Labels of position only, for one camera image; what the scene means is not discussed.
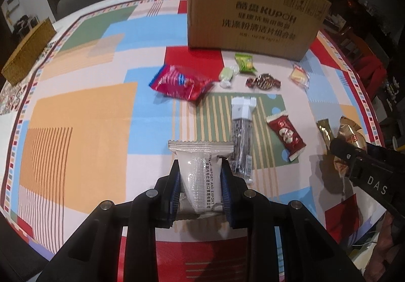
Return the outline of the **person right hand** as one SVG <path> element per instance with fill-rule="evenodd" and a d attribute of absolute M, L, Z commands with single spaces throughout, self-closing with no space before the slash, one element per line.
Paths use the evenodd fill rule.
<path fill-rule="evenodd" d="M 397 227 L 388 211 L 364 273 L 365 281 L 404 281 L 404 224 Z"/>

